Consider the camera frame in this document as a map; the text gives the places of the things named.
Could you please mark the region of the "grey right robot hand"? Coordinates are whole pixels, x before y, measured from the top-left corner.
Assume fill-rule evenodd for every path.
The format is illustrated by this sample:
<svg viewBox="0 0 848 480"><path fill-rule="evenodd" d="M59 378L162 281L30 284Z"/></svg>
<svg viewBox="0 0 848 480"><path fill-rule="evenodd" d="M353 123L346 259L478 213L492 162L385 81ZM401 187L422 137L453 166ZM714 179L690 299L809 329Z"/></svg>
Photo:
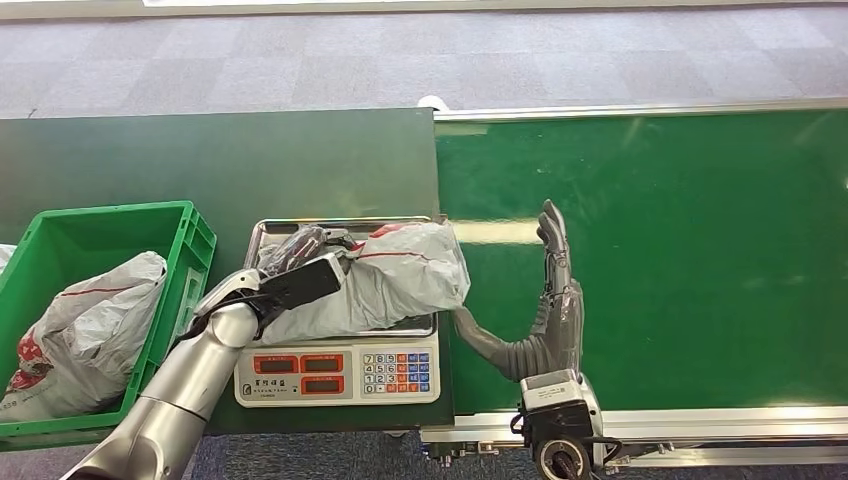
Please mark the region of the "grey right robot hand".
<svg viewBox="0 0 848 480"><path fill-rule="evenodd" d="M505 341L481 327L467 308L452 311L459 337L512 382L559 370L580 371L584 300L573 276L566 222L549 199L537 222L536 234L544 245L544 285L528 335Z"/></svg>

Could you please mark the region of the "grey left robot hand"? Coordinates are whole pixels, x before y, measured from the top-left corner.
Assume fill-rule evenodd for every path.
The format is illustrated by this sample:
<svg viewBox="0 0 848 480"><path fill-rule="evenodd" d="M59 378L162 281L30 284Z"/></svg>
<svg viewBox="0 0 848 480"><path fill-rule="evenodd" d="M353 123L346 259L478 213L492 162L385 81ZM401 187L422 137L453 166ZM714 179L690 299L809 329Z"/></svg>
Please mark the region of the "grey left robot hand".
<svg viewBox="0 0 848 480"><path fill-rule="evenodd" d="M303 266L321 255L334 253L341 271L347 275L357 246L346 229L303 224L282 242L261 247L257 268L266 276L273 276Z"/></svg>

